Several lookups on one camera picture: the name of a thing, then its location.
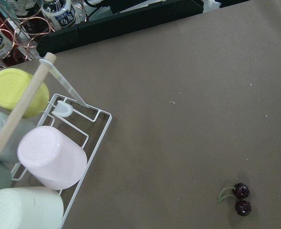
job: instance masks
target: brown table surface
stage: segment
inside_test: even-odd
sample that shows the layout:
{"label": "brown table surface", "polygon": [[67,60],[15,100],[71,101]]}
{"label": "brown table surface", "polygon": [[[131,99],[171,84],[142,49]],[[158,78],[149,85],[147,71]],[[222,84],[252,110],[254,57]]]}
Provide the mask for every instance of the brown table surface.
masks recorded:
{"label": "brown table surface", "polygon": [[[113,115],[64,229],[281,229],[280,0],[57,57],[84,100]],[[247,217],[233,198],[217,203],[238,182],[251,190]]]}

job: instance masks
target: yellow cup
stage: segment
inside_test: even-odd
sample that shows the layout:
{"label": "yellow cup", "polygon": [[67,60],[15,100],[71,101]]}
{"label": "yellow cup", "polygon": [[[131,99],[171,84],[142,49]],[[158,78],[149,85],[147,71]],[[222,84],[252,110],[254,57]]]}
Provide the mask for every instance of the yellow cup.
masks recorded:
{"label": "yellow cup", "polygon": [[[0,106],[12,111],[30,83],[32,75],[23,70],[8,68],[0,71]],[[32,99],[23,117],[34,117],[42,112],[50,99],[45,83]]]}

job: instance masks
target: wooden stick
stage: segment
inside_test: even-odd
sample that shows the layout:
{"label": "wooden stick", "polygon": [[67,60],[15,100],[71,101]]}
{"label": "wooden stick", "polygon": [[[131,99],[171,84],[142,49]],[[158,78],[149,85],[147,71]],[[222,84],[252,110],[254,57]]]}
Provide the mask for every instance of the wooden stick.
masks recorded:
{"label": "wooden stick", "polygon": [[[46,53],[44,59],[54,64],[56,56],[48,52]],[[46,75],[49,73],[49,70],[50,66],[48,64],[42,62],[39,65],[29,85],[27,86],[21,98],[17,102],[16,106],[10,113],[6,123],[0,131],[0,154],[4,149],[6,143],[8,142],[10,136],[12,135],[13,131],[19,124],[25,111],[29,107],[40,85],[43,83]]]}

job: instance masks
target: pink cup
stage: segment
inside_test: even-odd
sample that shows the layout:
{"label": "pink cup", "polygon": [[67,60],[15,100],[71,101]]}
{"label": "pink cup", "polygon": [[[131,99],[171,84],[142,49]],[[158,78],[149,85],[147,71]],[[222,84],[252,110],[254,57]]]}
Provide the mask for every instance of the pink cup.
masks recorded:
{"label": "pink cup", "polygon": [[18,158],[44,186],[66,189],[82,177],[87,156],[74,141],[51,126],[40,126],[20,141]]}

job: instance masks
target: green stem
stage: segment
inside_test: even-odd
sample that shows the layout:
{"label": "green stem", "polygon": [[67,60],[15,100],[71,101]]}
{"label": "green stem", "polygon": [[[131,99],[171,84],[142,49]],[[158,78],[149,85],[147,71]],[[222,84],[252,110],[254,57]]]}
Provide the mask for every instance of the green stem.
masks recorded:
{"label": "green stem", "polygon": [[223,188],[223,189],[221,190],[221,192],[219,193],[219,195],[218,195],[218,202],[219,202],[219,203],[220,203],[225,197],[230,196],[230,195],[227,195],[227,196],[224,196],[224,197],[222,198],[222,195],[223,195],[224,191],[226,191],[227,189],[235,189],[235,188],[234,188],[234,187],[225,187],[225,188]]}

